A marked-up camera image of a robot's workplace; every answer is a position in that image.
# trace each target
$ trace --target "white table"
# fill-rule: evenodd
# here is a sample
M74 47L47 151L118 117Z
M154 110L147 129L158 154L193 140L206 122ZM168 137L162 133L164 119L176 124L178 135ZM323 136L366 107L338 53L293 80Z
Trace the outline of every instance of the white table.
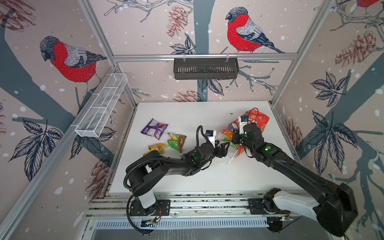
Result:
M183 146L183 153L186 153L196 146L195 135L199 125L203 126L204 132L216 130L219 134L227 124L254 107L270 117L263 132L264 140L280 147L292 157L267 101L140 103L109 192L129 192L122 183L126 174L125 169L148 151L148 145L160 142L167 145L168 132L187 136ZM160 140L140 133L152 118L168 124ZM205 142L201 134L199 142L200 144ZM163 150L162 155L179 158L182 154L168 147ZM302 190L288 177L253 158L248 158L245 153L227 165L230 159L230 156L214 158L209 168L193 176L164 176L154 186L153 191L169 194L223 194L270 190L272 187L282 190Z

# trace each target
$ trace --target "purple snack bag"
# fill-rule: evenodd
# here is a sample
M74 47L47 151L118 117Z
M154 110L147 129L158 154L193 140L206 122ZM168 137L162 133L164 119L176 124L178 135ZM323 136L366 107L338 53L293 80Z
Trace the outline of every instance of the purple snack bag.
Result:
M167 128L168 124L161 123L156 121L155 119L152 119L147 126L143 130L141 130L142 134L149 135L152 137L160 139L161 135L163 134L164 130Z

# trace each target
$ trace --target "gray floor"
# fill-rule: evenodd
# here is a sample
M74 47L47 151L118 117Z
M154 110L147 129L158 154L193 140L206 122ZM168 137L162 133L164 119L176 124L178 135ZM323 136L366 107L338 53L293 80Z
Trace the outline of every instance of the gray floor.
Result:
M95 230L92 240L328 240L331 239L317 222L302 217L280 234L272 234L266 228L211 228L184 230L156 230L150 236L142 236L136 230Z

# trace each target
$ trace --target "black mounting plate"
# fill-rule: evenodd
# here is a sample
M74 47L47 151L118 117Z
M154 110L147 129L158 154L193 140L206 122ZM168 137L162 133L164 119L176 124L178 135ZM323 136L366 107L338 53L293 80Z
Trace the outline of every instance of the black mounting plate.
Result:
M162 199L157 200L157 206L160 207L162 216L169 216L170 200L162 200ZM147 214L145 213L145 209L142 207L140 201L136 199L131 203L131 209L129 211L129 215L132 217L148 216L148 213ZM160 216L160 213L156 209L151 216Z
M264 210L263 200L263 198L248 199L249 210L251 211L251 215L269 214L267 211ZM281 210L276 211L274 214L287 215L287 213Z

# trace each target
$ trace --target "bird head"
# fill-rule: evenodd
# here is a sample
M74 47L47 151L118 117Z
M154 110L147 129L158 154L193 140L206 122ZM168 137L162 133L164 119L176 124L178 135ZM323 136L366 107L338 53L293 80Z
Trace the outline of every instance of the bird head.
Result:
M235 7L229 11L225 20L228 20L233 23L236 18L240 15L248 15L248 11L244 7Z
M42 40L42 42L40 43L40 51L41 51L41 55L43 56L44 61L46 61L48 59L51 61L56 60L53 48L59 42L60 41L53 36L48 36Z

